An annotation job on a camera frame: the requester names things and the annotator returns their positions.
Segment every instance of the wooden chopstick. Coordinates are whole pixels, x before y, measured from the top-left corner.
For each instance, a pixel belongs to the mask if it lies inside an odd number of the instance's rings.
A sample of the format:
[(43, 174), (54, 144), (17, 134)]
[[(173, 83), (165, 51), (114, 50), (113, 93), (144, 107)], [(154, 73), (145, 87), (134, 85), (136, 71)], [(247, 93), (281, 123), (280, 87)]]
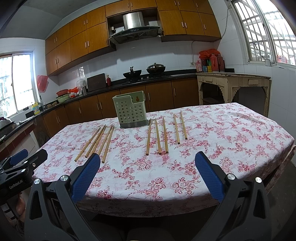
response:
[(181, 115), (181, 120), (182, 120), (184, 135), (185, 135), (185, 140), (187, 140), (188, 138), (187, 138), (185, 123), (184, 123), (183, 116), (182, 116), (182, 111), (180, 111), (180, 115)]
[(114, 131), (114, 126), (113, 126), (112, 131), (111, 131), (111, 133), (109, 135), (109, 140), (108, 140), (108, 143), (107, 143), (104, 155), (103, 155), (102, 163), (105, 163), (105, 159), (106, 159), (106, 156), (107, 156), (107, 152), (108, 152), (108, 149), (109, 149), (109, 145), (110, 145), (110, 141), (111, 141), (111, 138), (112, 138), (113, 131)]
[(149, 121), (148, 138), (147, 138), (147, 147), (146, 147), (146, 156), (149, 155), (149, 148), (150, 148), (150, 133), (151, 133), (151, 119), (150, 119), (150, 121)]
[(103, 150), (103, 147), (104, 147), (104, 145), (105, 145), (105, 142), (106, 142), (106, 140), (107, 140), (107, 138), (108, 138), (108, 136), (109, 136), (109, 133), (110, 133), (110, 131), (111, 131), (112, 128), (113, 128), (113, 125), (111, 125), (109, 131), (107, 132), (107, 135), (105, 136), (105, 139), (103, 140), (102, 145), (101, 145), (101, 147), (100, 147), (100, 149), (99, 149), (99, 151), (98, 151), (98, 155), (101, 154), (101, 152), (102, 152), (102, 150)]
[(179, 137), (179, 132), (178, 132), (178, 124), (177, 124), (177, 121), (176, 121), (175, 114), (174, 114), (174, 120), (175, 120), (175, 128), (176, 128), (176, 134), (177, 134), (177, 141), (178, 141), (178, 144), (180, 144), (180, 137)]
[(157, 125), (156, 119), (155, 119), (155, 126), (156, 126), (156, 135), (157, 135), (157, 143), (158, 143), (158, 154), (161, 155), (160, 138), (159, 138), (158, 125)]
[(103, 132), (103, 130), (105, 130), (106, 125), (104, 125), (103, 129), (100, 131), (100, 133), (98, 134), (98, 136), (96, 137), (96, 139), (94, 140), (93, 144), (91, 145), (90, 149), (87, 151), (85, 157), (88, 157), (89, 154), (91, 153), (91, 150), (93, 149), (94, 145), (96, 144), (96, 141), (99, 139), (101, 133)]
[(101, 129), (101, 127), (99, 127), (99, 129), (95, 132), (95, 134), (93, 134), (93, 136), (89, 139), (89, 141), (85, 144), (85, 146), (82, 148), (82, 150), (79, 152), (78, 156), (74, 159), (74, 161), (78, 161), (78, 159), (81, 157), (82, 153), (85, 151), (85, 149), (89, 146), (89, 144), (91, 143), (91, 141), (93, 140), (93, 138), (96, 136), (96, 134), (99, 132), (99, 130)]
[(168, 154), (168, 137), (166, 135), (165, 118), (163, 117), (163, 131), (165, 136), (165, 152)]

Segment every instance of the window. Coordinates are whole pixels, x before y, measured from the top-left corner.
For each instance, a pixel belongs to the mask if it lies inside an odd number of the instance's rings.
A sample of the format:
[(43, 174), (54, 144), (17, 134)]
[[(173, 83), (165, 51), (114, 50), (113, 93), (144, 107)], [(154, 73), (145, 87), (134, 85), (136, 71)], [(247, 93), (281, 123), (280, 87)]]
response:
[(296, 37), (270, 0), (233, 0), (232, 3), (247, 39), (250, 61), (267, 58), (296, 65)]
[(9, 117), (35, 102), (31, 53), (0, 56), (0, 116)]

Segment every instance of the red bowl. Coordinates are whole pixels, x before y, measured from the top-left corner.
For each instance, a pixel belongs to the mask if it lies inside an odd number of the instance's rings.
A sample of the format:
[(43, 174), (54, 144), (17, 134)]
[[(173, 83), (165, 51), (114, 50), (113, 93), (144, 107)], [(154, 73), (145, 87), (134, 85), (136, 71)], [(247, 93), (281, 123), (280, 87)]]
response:
[(62, 96), (62, 95), (65, 95), (65, 94), (68, 94), (68, 89), (64, 89), (64, 90), (61, 90), (61, 91), (57, 92), (57, 96)]

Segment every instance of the dining table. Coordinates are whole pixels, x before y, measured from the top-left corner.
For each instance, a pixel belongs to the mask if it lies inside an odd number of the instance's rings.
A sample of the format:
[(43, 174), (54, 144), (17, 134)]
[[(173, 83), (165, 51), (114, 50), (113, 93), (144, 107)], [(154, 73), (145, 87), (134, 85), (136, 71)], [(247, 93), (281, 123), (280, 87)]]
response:
[[(86, 162), (90, 145), (77, 162), (74, 159), (98, 128), (107, 126), (96, 152), (114, 125), (106, 161), (100, 164), (85, 197), (77, 205), (106, 215), (158, 217), (218, 204), (195, 166), (194, 158), (199, 151), (226, 174), (232, 173), (244, 180), (260, 177), (267, 192), (295, 152), (294, 138), (279, 124), (238, 103), (150, 112), (147, 119), (152, 119), (149, 155), (145, 154), (148, 126), (120, 128), (118, 118), (84, 122), (66, 126), (41, 147), (47, 151), (48, 159), (35, 170), (34, 178), (52, 182), (62, 175), (70, 175)], [(159, 129), (160, 153), (154, 119)]]

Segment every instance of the pot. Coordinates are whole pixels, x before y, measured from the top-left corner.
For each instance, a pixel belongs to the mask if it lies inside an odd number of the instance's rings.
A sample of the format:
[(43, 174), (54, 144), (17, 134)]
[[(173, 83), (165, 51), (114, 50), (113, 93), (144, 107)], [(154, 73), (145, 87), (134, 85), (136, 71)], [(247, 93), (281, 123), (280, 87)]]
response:
[(149, 74), (161, 74), (165, 71), (165, 66), (163, 64), (154, 63), (153, 65), (148, 66), (147, 72)]

